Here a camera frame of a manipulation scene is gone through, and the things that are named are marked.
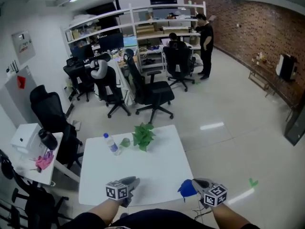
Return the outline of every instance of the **green plant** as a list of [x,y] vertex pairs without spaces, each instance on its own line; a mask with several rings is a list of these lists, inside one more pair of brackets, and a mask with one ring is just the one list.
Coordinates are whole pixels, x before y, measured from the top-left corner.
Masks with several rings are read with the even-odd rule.
[[[135,126],[135,131],[132,133],[133,136],[133,146],[139,145],[142,151],[147,152],[147,146],[153,140],[155,134],[151,131],[153,130],[153,125],[141,123],[139,126]],[[121,142],[123,147],[130,146],[130,140],[124,138]]]

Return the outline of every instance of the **black shirt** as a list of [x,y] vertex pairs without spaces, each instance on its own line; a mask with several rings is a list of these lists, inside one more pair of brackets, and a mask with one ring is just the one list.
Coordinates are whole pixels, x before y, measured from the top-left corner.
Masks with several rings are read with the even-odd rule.
[[[212,229],[211,227],[205,226],[185,214],[166,209],[143,210],[119,219],[109,227],[122,226],[130,229]],[[97,215],[92,213],[83,213],[60,228],[104,229],[106,227],[107,226],[105,225],[104,221]],[[244,226],[242,229],[258,229],[258,227],[249,224]]]
[[212,39],[211,39],[210,43],[206,46],[206,49],[212,50],[213,46],[214,46],[214,31],[213,31],[213,28],[210,25],[210,23],[207,23],[206,25],[199,27],[198,30],[200,31],[200,34],[201,34],[200,46],[202,46],[202,48],[203,48],[203,44],[204,44],[206,38],[211,36]]

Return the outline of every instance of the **blue cloth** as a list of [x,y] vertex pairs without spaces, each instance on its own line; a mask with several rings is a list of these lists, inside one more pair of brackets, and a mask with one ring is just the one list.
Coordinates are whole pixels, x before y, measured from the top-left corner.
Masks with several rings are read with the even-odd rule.
[[184,201],[185,201],[185,197],[190,197],[197,194],[197,191],[192,185],[192,180],[190,179],[185,180],[181,184],[181,187],[179,188],[178,192],[181,193],[182,197],[184,198]]

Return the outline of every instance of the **black pants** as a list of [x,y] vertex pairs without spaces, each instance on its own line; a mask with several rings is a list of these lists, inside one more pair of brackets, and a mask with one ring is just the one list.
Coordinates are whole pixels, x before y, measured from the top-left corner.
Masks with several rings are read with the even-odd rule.
[[206,51],[202,48],[201,49],[201,59],[203,61],[203,70],[205,76],[209,77],[211,73],[211,67],[212,67],[212,49],[207,49]]

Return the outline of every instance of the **red paper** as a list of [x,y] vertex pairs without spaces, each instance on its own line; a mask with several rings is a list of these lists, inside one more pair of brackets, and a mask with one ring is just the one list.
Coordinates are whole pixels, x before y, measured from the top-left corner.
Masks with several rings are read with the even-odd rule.
[[17,82],[18,82],[18,87],[20,89],[24,89],[25,88],[25,77],[23,76],[17,76]]

